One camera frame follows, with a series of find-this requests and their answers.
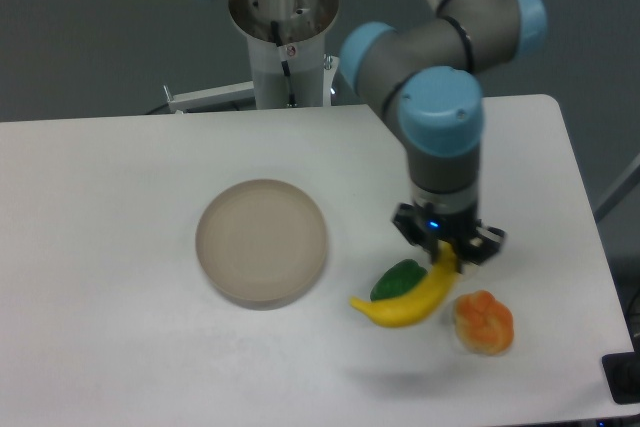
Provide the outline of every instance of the blue joint cap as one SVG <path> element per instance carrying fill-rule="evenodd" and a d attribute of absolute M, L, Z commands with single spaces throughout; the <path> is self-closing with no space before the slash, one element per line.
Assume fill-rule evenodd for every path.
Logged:
<path fill-rule="evenodd" d="M 356 82 L 362 60 L 375 41 L 387 32 L 395 32 L 395 29 L 382 22 L 370 22 L 351 32 L 347 40 L 342 44 L 342 49 L 340 49 L 340 72 L 342 72 L 342 76 L 356 94 L 358 93 Z"/>
<path fill-rule="evenodd" d="M 547 38 L 547 12 L 542 0 L 518 0 L 520 7 L 520 42 L 516 57 L 538 50 Z"/>
<path fill-rule="evenodd" d="M 415 148 L 436 157 L 457 157 L 480 143 L 482 89 L 471 74 L 432 67 L 400 91 L 400 128 Z"/>

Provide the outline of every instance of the yellow banana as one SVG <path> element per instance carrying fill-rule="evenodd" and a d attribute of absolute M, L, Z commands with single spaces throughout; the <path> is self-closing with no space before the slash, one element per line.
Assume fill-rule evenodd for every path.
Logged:
<path fill-rule="evenodd" d="M 456 255 L 451 245 L 443 243 L 440 258 L 429 275 L 406 294 L 373 302 L 352 297 L 350 303 L 381 327 L 405 327 L 420 322 L 436 310 L 457 279 Z"/>

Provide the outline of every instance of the gray floor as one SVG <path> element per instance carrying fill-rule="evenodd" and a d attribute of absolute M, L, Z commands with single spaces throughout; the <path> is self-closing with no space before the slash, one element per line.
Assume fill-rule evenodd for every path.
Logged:
<path fill-rule="evenodd" d="M 488 96 L 559 101 L 593 203 L 640 152 L 640 8 L 544 1 L 544 50 L 480 80 Z M 328 50 L 363 22 L 404 30 L 431 16 L 424 0 L 341 0 Z M 0 121 L 136 115 L 164 102 L 163 83 L 181 93 L 249 77 L 226 0 L 0 0 Z M 600 226 L 623 302 L 640 284 L 638 219 L 640 188 Z"/>

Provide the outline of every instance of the green pepper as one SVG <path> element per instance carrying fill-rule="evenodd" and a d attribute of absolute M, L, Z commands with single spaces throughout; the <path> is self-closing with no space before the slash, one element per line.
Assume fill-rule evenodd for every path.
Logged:
<path fill-rule="evenodd" d="M 369 298 L 373 302 L 404 295 L 413 289 L 426 274 L 427 269 L 420 267 L 415 260 L 405 259 L 385 272 L 373 286 Z"/>

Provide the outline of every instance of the beige plate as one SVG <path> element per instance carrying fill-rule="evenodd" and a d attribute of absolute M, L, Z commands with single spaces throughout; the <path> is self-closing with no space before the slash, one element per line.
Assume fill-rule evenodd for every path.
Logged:
<path fill-rule="evenodd" d="M 318 206 L 300 189 L 252 180 L 209 204 L 198 225 L 196 251 L 211 281 L 232 300 L 247 307 L 280 306 L 320 274 L 327 229 Z"/>

